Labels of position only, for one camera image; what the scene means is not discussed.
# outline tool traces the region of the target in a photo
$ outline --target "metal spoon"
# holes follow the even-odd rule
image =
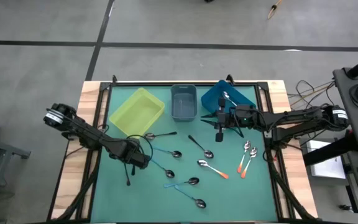
[[[197,207],[199,208],[206,208],[206,203],[202,199],[195,199],[192,196],[186,194],[184,191],[180,190],[179,186],[175,185],[175,189],[177,189],[182,194],[186,195],[187,197],[193,199],[196,202]]]
[[[175,158],[180,158],[181,157],[181,152],[179,152],[179,151],[173,151],[172,152],[172,151],[168,151],[168,150],[159,149],[159,148],[154,147],[154,146],[153,146],[153,149],[161,151],[161,152],[165,152],[165,153],[168,153],[168,154],[171,154]]]
[[[196,140],[195,140],[191,135],[189,135],[189,138],[190,138],[190,140],[192,140],[194,143],[196,143],[197,146],[199,146],[200,148],[202,148],[202,150],[204,151],[204,156],[205,156],[205,157],[207,157],[208,159],[212,159],[212,158],[214,157],[214,154],[213,154],[211,151],[205,150],[202,146],[200,146],[200,144],[198,144],[198,143],[196,142]]]
[[[163,169],[165,171],[165,175],[169,178],[174,178],[175,177],[175,173],[172,170],[167,170],[166,168],[162,167],[160,164],[158,164],[158,162],[156,162],[155,160],[152,159],[152,162],[154,162],[157,166],[159,166],[159,168]]]
[[[249,157],[249,161],[248,161],[248,163],[246,165],[246,168],[244,169],[244,171],[242,171],[241,178],[244,179],[246,177],[246,173],[247,173],[249,163],[251,162],[251,159],[256,156],[257,153],[258,153],[258,149],[256,147],[253,147],[251,152],[249,153],[250,157]]]
[[[228,178],[229,178],[229,176],[228,176],[227,174],[225,174],[225,173],[223,173],[223,172],[221,172],[221,171],[219,171],[219,170],[217,170],[217,169],[211,167],[210,165],[208,165],[208,163],[207,163],[205,160],[199,159],[199,160],[197,160],[197,163],[198,163],[198,165],[200,165],[200,166],[205,166],[205,167],[211,168],[213,171],[217,172],[218,174],[220,174],[220,175],[221,175],[223,178],[225,178],[225,179],[228,179]]]
[[[167,133],[167,134],[153,134],[153,133],[146,133],[144,135],[145,138],[147,138],[148,140],[153,140],[155,137],[157,136],[164,136],[164,135],[174,135],[174,134],[178,134],[176,131],[171,132],[171,133]]]
[[[172,186],[175,186],[175,185],[181,185],[181,184],[196,185],[196,184],[198,184],[198,182],[200,182],[199,178],[197,178],[197,177],[192,177],[192,178],[190,178],[189,180],[187,180],[187,181],[185,181],[185,182],[182,182],[182,183],[179,183],[179,184],[164,184],[164,188],[172,187]]]
[[[223,92],[222,92],[222,96],[223,96],[223,98],[224,98],[225,100],[228,100],[228,101],[230,101],[234,106],[237,106],[237,104],[236,104],[235,102],[233,102],[232,100],[230,100],[230,96],[229,96],[229,94],[228,94],[226,91],[223,91]]]
[[[237,172],[238,173],[241,173],[241,170],[242,170],[242,162],[244,161],[244,157],[246,156],[246,153],[248,151],[248,149],[251,147],[251,142],[250,141],[246,141],[246,143],[244,144],[244,153],[242,155],[242,159],[241,159],[241,162],[240,162],[240,165],[239,167],[237,168]]]

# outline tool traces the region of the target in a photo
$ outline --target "wooden table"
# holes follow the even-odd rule
[[[282,80],[268,80],[268,81],[237,81],[237,82],[267,82],[270,92],[270,100],[272,102],[274,113],[282,113],[284,111],[290,111],[290,104],[288,101],[287,91],[285,90],[284,81]],[[78,103],[77,115],[89,124],[92,124],[95,114],[96,102],[99,94],[99,86],[101,82],[84,82],[80,102]],[[101,114],[99,124],[103,123],[103,116],[105,112],[107,96],[103,97]],[[264,108],[267,108],[266,98],[264,92],[261,91],[262,104]],[[290,144],[299,146],[299,142],[292,139]],[[78,149],[80,144],[78,141],[71,141],[68,145],[67,154],[75,149]],[[288,183],[291,191],[295,194],[299,202],[306,208],[306,210],[314,217],[317,217],[317,211],[314,204],[313,195],[311,193],[308,175],[306,173],[305,164],[303,163],[303,156],[301,151],[292,147],[287,147],[282,150],[283,158],[285,163],[285,169],[287,172]],[[60,176],[60,183],[57,190],[55,203],[51,218],[59,217],[73,201],[78,191],[81,188],[81,180],[83,177],[83,171],[85,166],[87,149],[81,149],[80,151],[70,155],[65,159],[63,164],[62,174]],[[97,152],[94,152],[92,165],[96,161]],[[283,208],[284,217],[288,217],[288,210],[286,209],[287,203],[285,196],[281,191],[280,187],[280,201]],[[83,207],[83,218],[87,218],[89,202],[90,202],[91,191],[86,194],[84,207]]]

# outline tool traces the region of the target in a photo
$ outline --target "gray plastic bin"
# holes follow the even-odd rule
[[[194,85],[171,87],[172,118],[176,122],[193,121],[197,115],[197,89]]]

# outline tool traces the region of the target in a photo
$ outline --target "blue plastic bin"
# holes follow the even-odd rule
[[[243,104],[256,106],[253,102],[248,100],[248,98],[238,92],[235,88],[233,88],[233,86],[226,83],[226,81],[224,80],[220,80],[215,86],[213,86],[201,97],[201,104],[210,113],[214,113],[216,110],[219,109],[218,99],[219,97],[222,97],[223,91],[226,91],[230,96],[230,100],[235,102],[237,105]],[[234,105],[229,100],[226,100],[226,107],[224,108],[224,111],[228,113],[229,108],[232,106]]]
[[[172,118],[176,122],[193,121],[197,115],[197,89],[194,85],[173,85]]]

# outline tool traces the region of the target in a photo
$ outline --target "robotic arm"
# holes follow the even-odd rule
[[[106,148],[111,159],[119,159],[125,164],[133,164],[145,169],[150,156],[140,151],[138,139],[117,139],[104,134],[92,127],[84,119],[76,115],[71,106],[54,103],[44,117],[45,124],[62,132],[62,136],[69,139],[69,135],[78,136],[80,144],[88,149]]]
[[[202,118],[217,117],[217,122],[202,119],[219,130],[215,137],[217,142],[223,141],[223,129],[233,129],[241,137],[244,137],[241,128],[249,128],[266,132],[272,131],[270,145],[284,148],[283,142],[288,143],[292,138],[324,129],[342,131],[348,126],[346,112],[339,106],[325,104],[306,110],[285,111],[276,114],[259,111],[252,105],[237,105],[231,107],[229,113],[225,113],[225,99],[220,98],[218,103],[219,109],[215,113],[202,116]],[[290,128],[277,128],[283,124],[297,125]]]

